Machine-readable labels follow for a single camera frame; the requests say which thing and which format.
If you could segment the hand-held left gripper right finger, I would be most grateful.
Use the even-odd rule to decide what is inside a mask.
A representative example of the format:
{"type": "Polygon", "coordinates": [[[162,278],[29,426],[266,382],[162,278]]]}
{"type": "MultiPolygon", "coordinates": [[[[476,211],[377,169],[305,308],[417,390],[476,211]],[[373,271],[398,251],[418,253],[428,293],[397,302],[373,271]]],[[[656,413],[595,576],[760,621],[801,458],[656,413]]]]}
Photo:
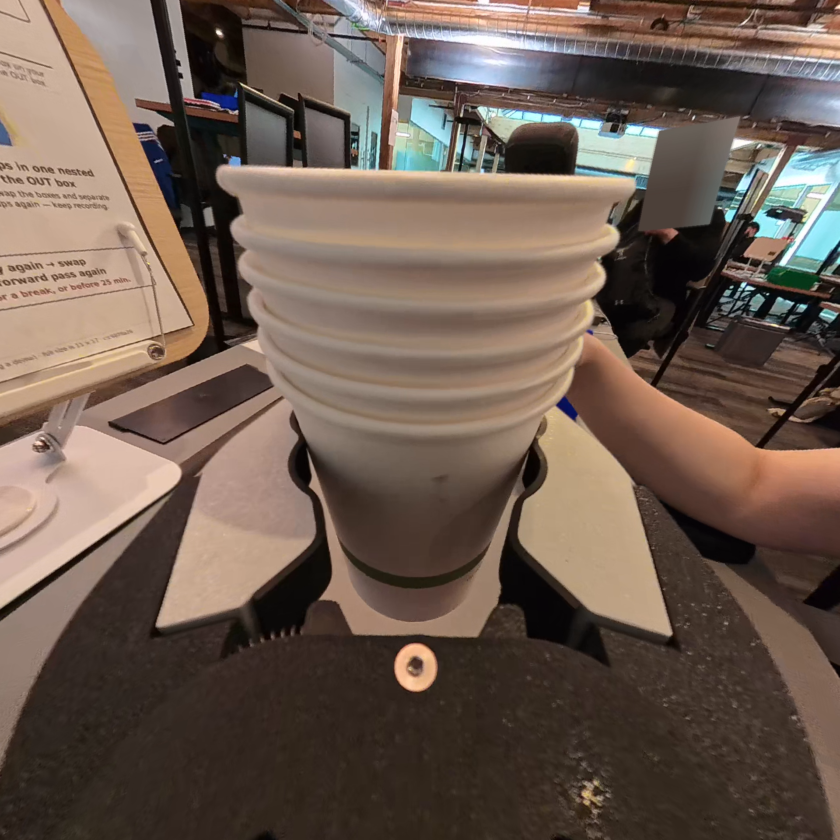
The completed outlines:
{"type": "Polygon", "coordinates": [[[674,631],[634,483],[589,431],[546,413],[506,537],[506,601],[530,635],[582,644],[610,629],[654,644],[674,631]]]}

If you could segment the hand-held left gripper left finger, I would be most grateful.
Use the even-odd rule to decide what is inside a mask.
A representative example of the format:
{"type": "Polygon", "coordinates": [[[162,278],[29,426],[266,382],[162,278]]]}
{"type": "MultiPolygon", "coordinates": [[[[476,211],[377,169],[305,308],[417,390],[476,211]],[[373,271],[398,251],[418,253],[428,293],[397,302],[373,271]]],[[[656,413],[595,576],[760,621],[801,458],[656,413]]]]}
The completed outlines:
{"type": "Polygon", "coordinates": [[[332,578],[306,442],[281,400],[211,457],[198,480],[155,628],[236,621],[248,636],[301,627],[332,578]]]}

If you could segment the stack of white paper cups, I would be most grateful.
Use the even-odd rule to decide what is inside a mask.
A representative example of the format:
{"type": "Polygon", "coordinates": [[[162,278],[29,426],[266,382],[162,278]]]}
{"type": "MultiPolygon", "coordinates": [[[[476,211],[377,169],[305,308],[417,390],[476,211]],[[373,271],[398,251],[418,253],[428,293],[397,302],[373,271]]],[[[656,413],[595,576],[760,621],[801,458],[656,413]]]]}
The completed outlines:
{"type": "Polygon", "coordinates": [[[353,587],[394,618],[451,612],[569,389],[634,179],[242,164],[217,182],[353,587]]]}

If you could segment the person's right forearm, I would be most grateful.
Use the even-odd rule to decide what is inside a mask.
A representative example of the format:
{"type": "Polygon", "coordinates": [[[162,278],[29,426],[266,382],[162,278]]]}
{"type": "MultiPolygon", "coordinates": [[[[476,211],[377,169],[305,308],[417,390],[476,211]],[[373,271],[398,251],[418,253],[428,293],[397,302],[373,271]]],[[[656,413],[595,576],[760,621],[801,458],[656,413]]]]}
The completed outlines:
{"type": "Polygon", "coordinates": [[[764,549],[838,559],[838,449],[756,448],[656,390],[588,333],[569,397],[628,475],[661,501],[764,549]]]}

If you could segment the grey box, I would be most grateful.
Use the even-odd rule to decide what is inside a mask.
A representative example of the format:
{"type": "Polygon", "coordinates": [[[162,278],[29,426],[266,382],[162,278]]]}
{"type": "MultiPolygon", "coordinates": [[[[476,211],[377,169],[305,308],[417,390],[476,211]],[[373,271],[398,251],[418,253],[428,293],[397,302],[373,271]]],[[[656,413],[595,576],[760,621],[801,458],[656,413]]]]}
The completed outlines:
{"type": "Polygon", "coordinates": [[[729,363],[760,368],[790,333],[787,326],[741,316],[729,323],[711,349],[729,363]]]}

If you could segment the white bag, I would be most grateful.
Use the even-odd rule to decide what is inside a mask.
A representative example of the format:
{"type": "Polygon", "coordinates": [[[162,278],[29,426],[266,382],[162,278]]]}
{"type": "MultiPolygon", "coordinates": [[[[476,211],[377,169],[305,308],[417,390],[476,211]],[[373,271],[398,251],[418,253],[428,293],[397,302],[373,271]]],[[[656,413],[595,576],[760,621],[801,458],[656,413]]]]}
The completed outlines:
{"type": "Polygon", "coordinates": [[[839,408],[839,387],[824,388],[804,402],[789,417],[790,423],[812,424],[839,408]]]}

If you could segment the wooden work table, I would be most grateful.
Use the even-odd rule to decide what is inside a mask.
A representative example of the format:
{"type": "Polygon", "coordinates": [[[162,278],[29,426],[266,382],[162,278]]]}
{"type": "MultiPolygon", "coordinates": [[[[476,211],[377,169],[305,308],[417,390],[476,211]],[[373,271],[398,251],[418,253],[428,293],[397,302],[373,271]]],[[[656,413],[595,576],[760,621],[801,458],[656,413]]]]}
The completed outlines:
{"type": "Polygon", "coordinates": [[[806,332],[827,304],[838,305],[838,279],[820,276],[812,291],[778,287],[766,281],[769,271],[729,265],[722,271],[723,294],[712,314],[714,322],[745,316],[806,332]]]}

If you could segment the black metal pole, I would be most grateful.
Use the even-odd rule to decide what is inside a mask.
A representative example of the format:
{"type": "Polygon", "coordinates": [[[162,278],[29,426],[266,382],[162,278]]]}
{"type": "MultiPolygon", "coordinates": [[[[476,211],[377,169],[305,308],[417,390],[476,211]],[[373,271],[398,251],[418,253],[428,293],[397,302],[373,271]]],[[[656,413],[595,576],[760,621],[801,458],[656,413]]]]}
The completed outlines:
{"type": "Polygon", "coordinates": [[[205,339],[204,344],[207,346],[212,345],[215,351],[222,351],[227,348],[224,319],[217,294],[214,263],[201,201],[192,136],[187,121],[179,63],[175,54],[172,23],[166,1],[150,1],[150,8],[161,54],[164,80],[171,106],[171,117],[174,122],[175,136],[182,164],[182,181],[186,190],[187,205],[191,210],[193,229],[196,235],[201,278],[206,293],[209,321],[213,335],[211,339],[205,339]]]}

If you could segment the white printed instruction sheet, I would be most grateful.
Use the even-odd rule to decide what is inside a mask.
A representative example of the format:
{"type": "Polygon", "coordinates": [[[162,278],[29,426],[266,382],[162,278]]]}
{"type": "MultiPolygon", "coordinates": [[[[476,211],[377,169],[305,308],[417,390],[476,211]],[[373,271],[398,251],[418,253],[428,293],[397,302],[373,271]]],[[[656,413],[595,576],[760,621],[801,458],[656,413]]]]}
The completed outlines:
{"type": "Polygon", "coordinates": [[[156,338],[193,319],[155,254],[100,120],[43,2],[2,2],[2,382],[156,338]]]}

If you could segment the wooden sign board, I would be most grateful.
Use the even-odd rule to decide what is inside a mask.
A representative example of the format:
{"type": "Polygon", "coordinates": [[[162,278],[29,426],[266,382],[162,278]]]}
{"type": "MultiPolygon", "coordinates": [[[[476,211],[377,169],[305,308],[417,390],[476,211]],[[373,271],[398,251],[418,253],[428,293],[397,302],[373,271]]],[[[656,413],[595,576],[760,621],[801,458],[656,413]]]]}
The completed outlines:
{"type": "Polygon", "coordinates": [[[135,201],[153,251],[181,296],[193,325],[165,334],[167,351],[163,361],[150,359],[147,348],[153,339],[146,339],[2,382],[2,424],[46,410],[103,385],[113,385],[141,371],[182,361],[198,349],[209,327],[207,297],[202,283],[108,70],[60,2],[43,4],[69,54],[71,65],[80,76],[117,163],[122,167],[129,194],[135,201]]]}

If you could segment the blue jacket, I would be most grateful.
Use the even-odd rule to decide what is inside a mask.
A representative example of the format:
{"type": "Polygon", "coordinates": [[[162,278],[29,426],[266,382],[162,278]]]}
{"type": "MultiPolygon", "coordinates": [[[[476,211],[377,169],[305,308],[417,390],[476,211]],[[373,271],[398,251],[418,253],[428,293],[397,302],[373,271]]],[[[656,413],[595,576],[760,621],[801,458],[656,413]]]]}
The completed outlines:
{"type": "Polygon", "coordinates": [[[179,225],[182,219],[182,209],[170,158],[149,124],[134,122],[133,127],[154,178],[161,189],[164,201],[175,220],[175,224],[179,225]]]}

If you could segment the black rounded headrest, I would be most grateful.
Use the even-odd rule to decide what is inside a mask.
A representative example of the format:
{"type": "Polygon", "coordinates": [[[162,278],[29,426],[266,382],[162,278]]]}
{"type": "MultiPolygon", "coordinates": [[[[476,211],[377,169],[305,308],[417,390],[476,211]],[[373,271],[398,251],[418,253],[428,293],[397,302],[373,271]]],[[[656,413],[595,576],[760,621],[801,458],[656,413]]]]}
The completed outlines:
{"type": "Polygon", "coordinates": [[[578,130],[569,122],[530,122],[511,132],[506,143],[508,174],[573,175],[578,130]]]}

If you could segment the black easel signboard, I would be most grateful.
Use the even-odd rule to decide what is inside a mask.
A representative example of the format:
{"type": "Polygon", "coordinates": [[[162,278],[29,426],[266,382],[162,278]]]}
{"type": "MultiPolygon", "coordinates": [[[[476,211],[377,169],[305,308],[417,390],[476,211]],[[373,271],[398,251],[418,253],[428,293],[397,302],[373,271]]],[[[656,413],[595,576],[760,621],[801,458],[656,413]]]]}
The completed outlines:
{"type": "Polygon", "coordinates": [[[296,112],[258,90],[238,86],[241,165],[293,166],[296,112]]]}

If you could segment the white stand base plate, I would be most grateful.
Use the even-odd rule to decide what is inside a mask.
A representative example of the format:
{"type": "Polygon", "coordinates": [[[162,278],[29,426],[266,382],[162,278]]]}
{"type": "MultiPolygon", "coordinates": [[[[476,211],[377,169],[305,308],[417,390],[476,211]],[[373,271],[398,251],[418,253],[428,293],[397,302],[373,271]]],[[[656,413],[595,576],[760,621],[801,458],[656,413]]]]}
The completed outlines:
{"type": "Polygon", "coordinates": [[[179,465],[79,421],[88,394],[54,406],[1,449],[1,607],[162,499],[179,465]]]}

